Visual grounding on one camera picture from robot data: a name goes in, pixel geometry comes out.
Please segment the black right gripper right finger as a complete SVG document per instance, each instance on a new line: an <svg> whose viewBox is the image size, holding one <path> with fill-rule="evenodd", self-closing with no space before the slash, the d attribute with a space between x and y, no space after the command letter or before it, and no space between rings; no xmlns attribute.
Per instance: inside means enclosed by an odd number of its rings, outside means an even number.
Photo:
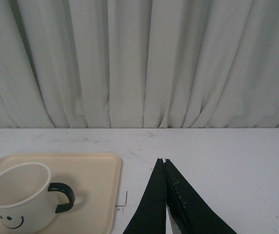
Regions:
<svg viewBox="0 0 279 234"><path fill-rule="evenodd" d="M167 205L182 234L234 234L201 198L175 165L165 162Z"/></svg>

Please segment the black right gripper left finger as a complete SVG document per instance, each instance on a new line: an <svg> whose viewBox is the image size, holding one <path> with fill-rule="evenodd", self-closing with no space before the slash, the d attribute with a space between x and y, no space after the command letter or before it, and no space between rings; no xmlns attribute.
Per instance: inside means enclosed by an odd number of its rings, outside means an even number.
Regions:
<svg viewBox="0 0 279 234"><path fill-rule="evenodd" d="M124 230L125 234L166 233L166 178L163 160L153 168L139 206Z"/></svg>

